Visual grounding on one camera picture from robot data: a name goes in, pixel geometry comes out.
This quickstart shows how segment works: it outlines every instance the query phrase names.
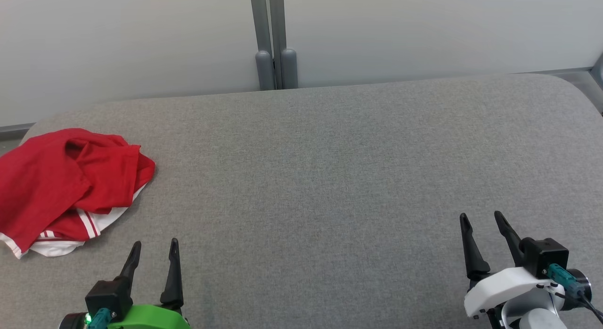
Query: gray fabric surface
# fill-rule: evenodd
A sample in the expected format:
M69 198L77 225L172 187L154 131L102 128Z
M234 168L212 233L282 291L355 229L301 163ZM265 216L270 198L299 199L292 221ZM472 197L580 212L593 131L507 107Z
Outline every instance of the gray fabric surface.
M194 328L489 328L466 318L459 214L494 271L494 211L552 237L603 307L603 119L568 82L521 74L145 99L37 123L121 134L155 179L101 237L59 258L0 247L3 329L85 310L134 241L132 296L158 303L177 237ZM599 328L586 310L569 328Z

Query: teal connector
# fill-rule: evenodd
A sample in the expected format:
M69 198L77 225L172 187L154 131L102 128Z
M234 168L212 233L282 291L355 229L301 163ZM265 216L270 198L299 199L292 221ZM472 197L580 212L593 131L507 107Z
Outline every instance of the teal connector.
M107 329L111 319L111 310L100 308L97 314L94 315L92 322L88 325L88 329Z
M553 281L562 285L568 296L579 299L579 292L584 293L584 286L579 283L576 278L569 273L566 269L562 268L559 264L549 265L549 269L546 270L547 276Z

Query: red cloth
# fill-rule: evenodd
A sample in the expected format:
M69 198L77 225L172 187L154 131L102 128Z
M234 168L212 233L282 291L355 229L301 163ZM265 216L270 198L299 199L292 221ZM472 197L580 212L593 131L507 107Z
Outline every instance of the red cloth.
M77 209L90 217L129 207L154 172L140 146L115 134L65 129L30 138L0 157L0 238L17 257L47 230L90 239L100 231L90 235Z

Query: white stripe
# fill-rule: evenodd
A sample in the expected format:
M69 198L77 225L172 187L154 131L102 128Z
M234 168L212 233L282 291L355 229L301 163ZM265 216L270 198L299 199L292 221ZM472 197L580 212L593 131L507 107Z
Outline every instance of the white stripe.
M21 257L24 254L27 254L27 252L21 252L21 249L17 246L17 243L15 243L15 241L13 241L13 239L11 239L9 236L2 234L2 232L0 232L0 240L4 241L4 243L6 243L6 245L13 250L13 254L15 254L16 258L19 258L21 260Z
M90 220L86 215L86 211L83 211L82 209L77 209L77 213L80 215L80 219L81 222L84 223L84 227L86 227L86 231L88 232L88 238L93 239L94 237L96 237L96 235L94 234L94 229L92 228L92 224L90 223Z
M98 226L96 224L96 221L95 221L94 216L93 216L94 214L93 213L88 213L88 215L90 216L88 218L88 220L90 221L90 224L92 224L92 231L95 231L95 235L94 236L95 237L96 236L100 236L101 235L101 230L98 228Z

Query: cable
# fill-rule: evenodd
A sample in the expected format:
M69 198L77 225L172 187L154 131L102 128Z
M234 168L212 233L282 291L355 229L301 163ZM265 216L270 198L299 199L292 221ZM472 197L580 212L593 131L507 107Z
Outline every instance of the cable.
M593 312L593 314L595 314L595 316L597 317L597 320L599 320L599 322L603 324L603 315L601 315L601 312L597 310L592 303L590 303L588 298L584 296L583 292L579 291L578 296L580 297L581 301L586 305L586 308Z
M562 299L566 299L566 296L565 296L564 294L562 294L562 293L557 293L557 292L556 292L556 293L555 293L555 296L560 297L560 298L562 298ZM588 304L584 303L584 301L582 301L582 299L576 299L576 301L577 301L578 303L580 303L580 304L582 305L582 307L584 307L584 308L586 308L586 309L590 310L590 311L591 311L591 312L593 312L593 313L594 313L594 312L597 312L597 313L599 313L599 315L601 315L601 316L603 317L603 312L601 312L601 311L599 311L599 310L597 310L597 309L594 309L594 311L593 311L593 309L591 309L591 308L590 308L590 307L593 307L593 308L594 308L594 306L592 305L592 303L591 303L590 305L588 305Z

